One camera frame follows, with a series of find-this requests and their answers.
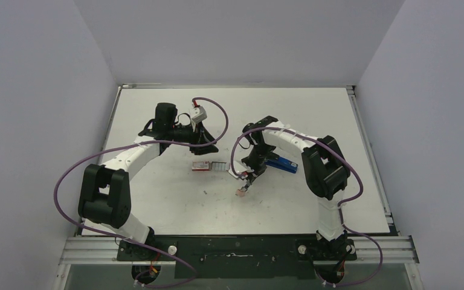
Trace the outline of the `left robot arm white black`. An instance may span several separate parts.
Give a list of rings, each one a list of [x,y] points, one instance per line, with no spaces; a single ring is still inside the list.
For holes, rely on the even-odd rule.
[[[189,124],[181,124],[176,105],[158,103],[154,118],[138,133],[132,147],[101,165],[88,165],[83,173],[79,216],[134,240],[132,251],[141,260],[155,255],[156,243],[149,239],[152,229],[131,212],[131,179],[171,144],[188,145],[194,155],[219,151],[215,139],[204,127],[205,109],[193,103],[186,115]]]

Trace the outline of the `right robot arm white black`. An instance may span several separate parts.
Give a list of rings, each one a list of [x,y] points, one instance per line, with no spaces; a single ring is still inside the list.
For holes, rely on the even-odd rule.
[[[299,156],[306,184],[318,198],[317,235],[322,239],[317,243],[317,250],[321,257],[333,259],[341,252],[338,238],[345,234],[338,203],[351,174],[342,162],[343,154],[335,138],[305,135],[272,116],[247,124],[243,134],[253,148],[248,156],[233,163],[231,174],[246,182],[238,193],[243,195],[265,172],[268,157],[274,150]]]

